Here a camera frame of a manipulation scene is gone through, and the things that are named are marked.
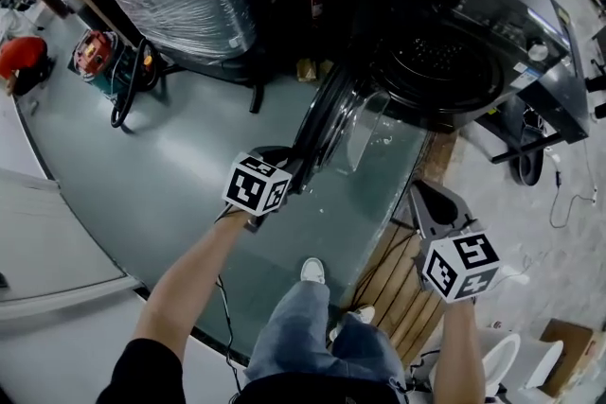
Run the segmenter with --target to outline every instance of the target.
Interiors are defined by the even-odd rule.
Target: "sleeve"
[[[97,404],[121,402],[183,403],[183,367],[162,343],[137,339],[129,342],[118,360],[110,385]]]

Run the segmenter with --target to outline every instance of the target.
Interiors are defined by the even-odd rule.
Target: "white sneaker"
[[[376,310],[372,305],[364,305],[355,311],[351,311],[350,313],[363,324],[370,325],[372,323],[372,319],[375,318]],[[330,331],[329,338],[331,342],[337,340],[337,337],[339,336],[339,333],[341,333],[342,329],[343,324],[339,322],[337,326]]]
[[[301,268],[301,281],[315,281],[324,285],[324,265],[317,257],[310,257]]]

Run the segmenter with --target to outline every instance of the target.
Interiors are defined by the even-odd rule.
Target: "blue jeans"
[[[285,372],[359,378],[404,385],[404,370],[387,336],[350,313],[334,341],[326,348],[330,290],[312,281],[295,284],[277,304],[261,330],[250,365],[249,380]]]

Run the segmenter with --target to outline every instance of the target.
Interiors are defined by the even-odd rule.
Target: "black shirt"
[[[130,342],[116,364],[110,385],[97,401],[98,404],[119,402],[185,403],[183,368],[177,356],[162,343],[152,340]],[[237,404],[285,402],[398,404],[398,399],[395,391],[385,384],[317,374],[260,378],[244,387],[236,399]]]

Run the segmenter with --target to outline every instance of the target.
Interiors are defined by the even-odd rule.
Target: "cardboard box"
[[[564,342],[558,362],[541,389],[558,397],[579,380],[587,366],[598,357],[604,344],[604,333],[580,325],[551,319],[541,336],[543,342]]]

